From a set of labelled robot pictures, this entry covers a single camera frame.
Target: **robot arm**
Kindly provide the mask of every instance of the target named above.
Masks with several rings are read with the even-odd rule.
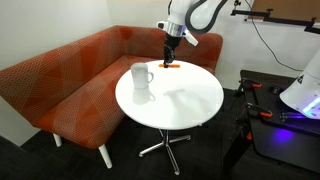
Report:
[[[213,16],[209,23],[203,21],[203,13],[197,14],[195,10],[198,8],[209,8],[207,0],[171,0],[169,4],[168,21],[161,21],[157,26],[166,31],[166,39],[164,42],[164,67],[167,68],[173,62],[174,50],[179,46],[182,38],[185,38],[190,44],[196,46],[198,41],[191,33],[204,34],[207,33],[215,23],[216,17],[227,0],[213,0],[214,4],[210,7]],[[192,23],[192,18],[196,19],[197,23]],[[207,24],[204,28],[196,28],[198,24]]]

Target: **white wall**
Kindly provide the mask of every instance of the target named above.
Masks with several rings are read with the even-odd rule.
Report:
[[[170,0],[107,0],[112,24],[155,27],[167,19]],[[219,13],[211,32],[224,38],[216,76],[225,88],[238,87],[240,70],[295,77],[299,73],[276,63],[271,52],[258,37],[245,16],[230,16],[234,1],[229,0]],[[238,9],[247,10],[245,1]],[[261,36],[278,59],[289,66],[303,69],[320,47],[320,35],[303,31],[303,27],[272,23],[256,23]]]
[[[105,0],[0,1],[0,70],[111,26]],[[21,145],[32,128],[0,98],[0,135]]]

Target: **orange handle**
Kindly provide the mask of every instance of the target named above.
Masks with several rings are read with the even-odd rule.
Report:
[[[252,84],[253,88],[261,88],[261,86],[262,86],[261,84]]]
[[[169,68],[180,68],[180,64],[169,64]]]
[[[260,115],[261,115],[262,117],[266,117],[266,118],[271,118],[271,117],[272,117],[272,113],[270,114],[270,113],[260,112]]]

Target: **orange sofa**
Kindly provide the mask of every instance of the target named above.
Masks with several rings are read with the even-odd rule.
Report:
[[[183,40],[176,59],[214,74],[222,37]],[[99,148],[112,167],[106,141],[124,113],[115,99],[118,79],[131,64],[162,59],[165,32],[156,28],[114,26],[0,71],[0,96],[34,127],[87,148]]]

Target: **white round table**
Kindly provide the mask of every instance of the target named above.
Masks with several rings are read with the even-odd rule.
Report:
[[[223,102],[223,89],[219,81],[207,70],[191,63],[175,60],[180,68],[159,67],[163,60],[147,62],[153,81],[145,89],[135,89],[130,70],[118,81],[116,99],[130,118],[143,125],[164,130],[163,142],[142,152],[143,154],[166,146],[175,173],[180,173],[169,143],[168,130],[195,127],[210,120]]]

